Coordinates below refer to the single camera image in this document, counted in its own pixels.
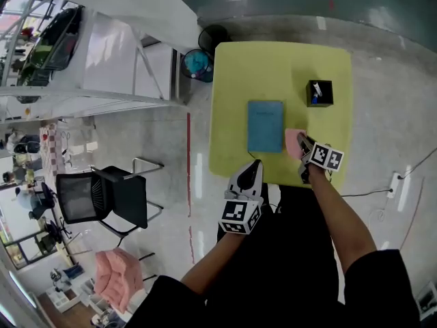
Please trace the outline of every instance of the concrete floor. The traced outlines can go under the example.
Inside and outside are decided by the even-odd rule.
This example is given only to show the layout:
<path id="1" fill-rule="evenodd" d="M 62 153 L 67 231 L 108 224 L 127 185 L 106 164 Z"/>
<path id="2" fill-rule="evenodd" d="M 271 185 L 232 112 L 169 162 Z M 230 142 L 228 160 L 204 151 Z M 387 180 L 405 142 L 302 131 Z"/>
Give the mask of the concrete floor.
<path id="1" fill-rule="evenodd" d="M 201 21 L 268 14 L 323 16 L 371 25 L 437 52 L 437 0 L 184 0 Z"/>
<path id="2" fill-rule="evenodd" d="M 387 188 L 393 172 L 404 174 L 437 146 L 437 54 L 387 31 L 329 18 L 326 30 L 319 30 L 314 17 L 233 18 L 222 24 L 234 40 L 308 42 L 351 52 L 354 121 L 343 194 Z M 215 244 L 227 179 L 208 169 L 212 86 L 191 85 L 186 109 L 161 107 L 95 117 L 93 140 L 98 149 L 92 160 L 97 167 L 116 165 L 129 170 L 136 156 L 165 164 L 147 178 L 148 198 L 165 207 L 162 215 L 122 243 L 138 257 L 156 252 L 143 264 L 145 274 L 179 279 Z M 347 199 L 368 225 L 378 248 L 401 249 L 414 292 L 428 280 L 437 280 L 436 164 L 437 154 L 411 174 L 408 183 L 401 183 L 394 199 L 387 199 L 385 193 Z M 401 200 L 402 191 L 405 200 Z M 270 186 L 269 194 L 270 202 L 276 204 L 277 188 Z M 129 228 L 125 221 L 109 218 L 110 223 Z M 118 242 L 97 223 L 75 224 L 70 229 L 82 232 L 74 242 L 75 250 L 112 249 Z M 93 253 L 78 259 L 94 271 Z"/>

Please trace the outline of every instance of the pink sponge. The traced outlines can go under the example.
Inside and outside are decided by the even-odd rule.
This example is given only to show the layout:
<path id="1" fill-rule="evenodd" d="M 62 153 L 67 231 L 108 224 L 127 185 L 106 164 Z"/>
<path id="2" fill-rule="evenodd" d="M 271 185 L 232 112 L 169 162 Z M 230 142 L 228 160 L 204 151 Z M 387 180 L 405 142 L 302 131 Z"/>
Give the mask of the pink sponge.
<path id="1" fill-rule="evenodd" d="M 306 130 L 299 128 L 287 128 L 285 130 L 285 146 L 287 147 L 288 154 L 295 159 L 302 158 L 302 149 L 298 143 L 298 134 L 303 133 L 307 136 Z"/>

